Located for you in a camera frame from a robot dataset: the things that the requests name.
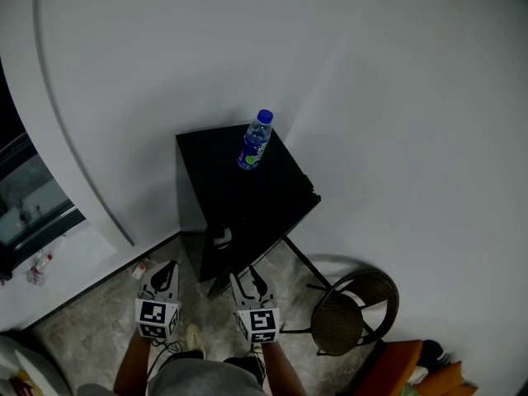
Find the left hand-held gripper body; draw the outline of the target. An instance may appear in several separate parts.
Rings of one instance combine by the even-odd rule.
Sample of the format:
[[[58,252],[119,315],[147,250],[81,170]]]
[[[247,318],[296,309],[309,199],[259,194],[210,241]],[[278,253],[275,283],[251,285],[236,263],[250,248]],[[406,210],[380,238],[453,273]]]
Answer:
[[[135,321],[141,337],[167,340],[180,319],[177,292],[154,292],[146,286],[135,299]]]

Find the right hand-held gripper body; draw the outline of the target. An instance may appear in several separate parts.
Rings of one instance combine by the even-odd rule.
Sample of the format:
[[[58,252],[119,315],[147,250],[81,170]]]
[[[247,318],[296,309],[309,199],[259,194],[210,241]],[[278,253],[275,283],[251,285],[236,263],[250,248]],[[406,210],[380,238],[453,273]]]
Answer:
[[[248,343],[262,344],[277,340],[280,310],[275,294],[269,294],[261,301],[238,295],[235,301],[238,308],[237,324]]]

